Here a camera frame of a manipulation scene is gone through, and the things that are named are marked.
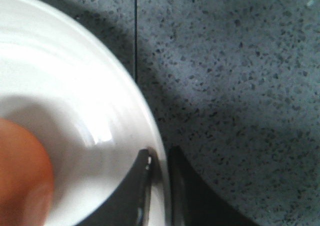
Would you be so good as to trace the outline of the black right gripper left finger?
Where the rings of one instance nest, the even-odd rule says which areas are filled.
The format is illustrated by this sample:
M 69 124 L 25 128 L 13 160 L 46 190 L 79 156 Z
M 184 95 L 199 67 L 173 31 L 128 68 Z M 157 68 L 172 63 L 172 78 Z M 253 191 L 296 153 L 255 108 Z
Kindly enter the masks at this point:
M 147 225 L 152 172 L 152 156 L 142 149 L 116 190 L 79 225 Z

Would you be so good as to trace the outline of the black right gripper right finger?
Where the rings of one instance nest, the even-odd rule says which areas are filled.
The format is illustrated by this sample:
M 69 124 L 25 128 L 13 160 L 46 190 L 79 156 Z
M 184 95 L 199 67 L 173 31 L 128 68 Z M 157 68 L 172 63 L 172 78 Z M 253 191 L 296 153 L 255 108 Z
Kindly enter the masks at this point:
M 172 225 L 257 225 L 220 198 L 178 146 L 168 152 L 168 169 Z

